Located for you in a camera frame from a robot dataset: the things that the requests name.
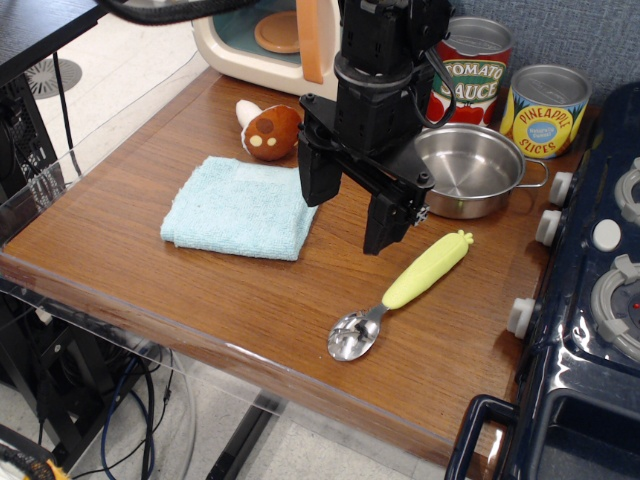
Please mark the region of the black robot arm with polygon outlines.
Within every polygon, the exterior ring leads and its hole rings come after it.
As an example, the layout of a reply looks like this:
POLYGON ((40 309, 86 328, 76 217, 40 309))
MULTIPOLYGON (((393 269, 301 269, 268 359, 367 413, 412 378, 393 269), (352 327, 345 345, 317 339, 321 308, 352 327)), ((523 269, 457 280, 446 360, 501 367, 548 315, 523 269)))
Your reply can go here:
POLYGON ((427 215, 435 181, 417 149, 434 78, 448 78, 436 45, 453 8, 447 1, 343 1, 334 59, 335 100, 306 94, 300 104, 298 162, 310 207, 335 197, 343 176, 371 195, 363 250, 377 255, 427 215))

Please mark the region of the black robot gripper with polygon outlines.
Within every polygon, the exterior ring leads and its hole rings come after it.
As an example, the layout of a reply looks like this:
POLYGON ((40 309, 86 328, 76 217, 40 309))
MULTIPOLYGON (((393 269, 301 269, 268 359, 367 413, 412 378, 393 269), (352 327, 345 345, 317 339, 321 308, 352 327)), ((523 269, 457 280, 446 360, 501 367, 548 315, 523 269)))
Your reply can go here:
POLYGON ((403 59, 384 70, 382 61, 362 65, 338 53, 334 73, 334 100, 312 94, 300 99, 302 196, 316 207, 339 193, 343 176, 354 180, 371 196, 363 253, 378 255, 428 214, 434 180, 415 140, 427 125, 434 68, 427 59, 403 59))

